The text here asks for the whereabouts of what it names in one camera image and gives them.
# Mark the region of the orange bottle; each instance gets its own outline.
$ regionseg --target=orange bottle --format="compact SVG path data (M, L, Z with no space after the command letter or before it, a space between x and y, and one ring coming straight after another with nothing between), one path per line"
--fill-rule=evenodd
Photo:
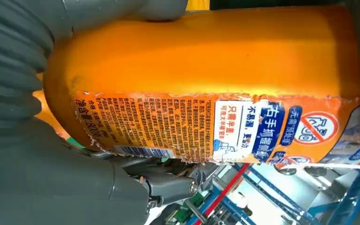
M360 149L359 124L348 123L360 60L341 6L113 22L61 44L49 63L49 107L94 150L290 164Z

